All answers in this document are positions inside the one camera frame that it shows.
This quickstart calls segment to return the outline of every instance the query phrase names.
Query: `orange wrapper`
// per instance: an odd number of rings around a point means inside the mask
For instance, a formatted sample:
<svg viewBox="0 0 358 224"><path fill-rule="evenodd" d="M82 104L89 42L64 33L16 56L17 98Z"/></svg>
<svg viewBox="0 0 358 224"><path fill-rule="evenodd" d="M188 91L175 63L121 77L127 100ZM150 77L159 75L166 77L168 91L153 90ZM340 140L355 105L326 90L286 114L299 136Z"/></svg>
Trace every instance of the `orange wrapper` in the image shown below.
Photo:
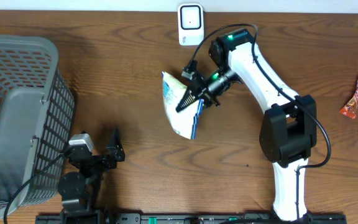
<svg viewBox="0 0 358 224"><path fill-rule="evenodd" d="M356 111L358 109L358 79L356 85L356 92L346 105L339 111L341 114L346 115L352 119L356 118Z"/></svg>

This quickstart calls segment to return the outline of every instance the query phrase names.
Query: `white wall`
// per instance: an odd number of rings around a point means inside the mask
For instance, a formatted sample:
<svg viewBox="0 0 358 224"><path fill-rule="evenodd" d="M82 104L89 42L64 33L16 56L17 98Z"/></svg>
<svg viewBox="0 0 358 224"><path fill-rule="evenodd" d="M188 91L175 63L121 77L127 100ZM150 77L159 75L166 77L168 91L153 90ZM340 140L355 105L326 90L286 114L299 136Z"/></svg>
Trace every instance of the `white wall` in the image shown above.
<svg viewBox="0 0 358 224"><path fill-rule="evenodd" d="M0 9L176 11L181 0L0 0ZM198 0L206 12L358 13L358 0Z"/></svg>

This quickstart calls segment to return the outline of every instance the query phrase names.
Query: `wood grain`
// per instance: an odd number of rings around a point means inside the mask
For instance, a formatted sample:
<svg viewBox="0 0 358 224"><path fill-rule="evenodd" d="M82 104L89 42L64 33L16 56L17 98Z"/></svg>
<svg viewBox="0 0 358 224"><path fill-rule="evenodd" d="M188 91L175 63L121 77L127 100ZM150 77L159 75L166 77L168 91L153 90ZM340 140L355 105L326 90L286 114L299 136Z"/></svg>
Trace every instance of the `wood grain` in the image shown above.
<svg viewBox="0 0 358 224"><path fill-rule="evenodd" d="M328 165L306 171L306 205L358 223L358 115L338 113L356 85L358 15L206 13L205 22L206 33L256 23L267 61L290 87L315 98L333 154ZM57 46L59 68L78 95L73 133L90 133L96 152L120 129L127 159L105 175L101 207L242 213L272 206L273 169L258 140L262 113L246 86L235 85L220 97L221 107L203 112L196 140L172 131L160 73L179 75L195 49L178 44L175 13L0 11L0 34L43 36ZM207 49L197 55L205 73L215 68ZM319 133L310 163L325 153ZM33 223L61 209L57 196L18 209L9 223Z"/></svg>

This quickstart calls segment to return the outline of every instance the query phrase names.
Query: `snack wrapper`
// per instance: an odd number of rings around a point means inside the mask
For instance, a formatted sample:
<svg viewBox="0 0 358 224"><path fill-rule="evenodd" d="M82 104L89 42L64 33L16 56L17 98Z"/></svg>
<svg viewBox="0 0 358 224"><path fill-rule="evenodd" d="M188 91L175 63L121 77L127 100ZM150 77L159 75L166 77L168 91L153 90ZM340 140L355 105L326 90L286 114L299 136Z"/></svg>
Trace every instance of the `snack wrapper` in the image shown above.
<svg viewBox="0 0 358 224"><path fill-rule="evenodd" d="M165 113L172 129L185 138L195 139L204 99L195 101L178 113L176 107L185 94L187 87L167 72L162 72L161 76Z"/></svg>
<svg viewBox="0 0 358 224"><path fill-rule="evenodd" d="M358 109L358 79L356 85L356 92L346 105L339 111L341 114L346 115L352 119L356 118L356 111Z"/></svg>

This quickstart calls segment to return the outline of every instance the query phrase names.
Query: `gray plastic basket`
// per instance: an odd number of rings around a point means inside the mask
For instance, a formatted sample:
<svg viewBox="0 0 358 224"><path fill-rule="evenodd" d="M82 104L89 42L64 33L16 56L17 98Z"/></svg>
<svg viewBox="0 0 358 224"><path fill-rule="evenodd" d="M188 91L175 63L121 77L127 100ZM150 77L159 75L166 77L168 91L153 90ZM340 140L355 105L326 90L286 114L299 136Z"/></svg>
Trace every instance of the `gray plastic basket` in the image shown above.
<svg viewBox="0 0 358 224"><path fill-rule="evenodd" d="M49 40L0 35L0 218L14 192L56 158L69 138L75 104L57 64ZM38 176L9 213L53 197L62 167L60 159Z"/></svg>

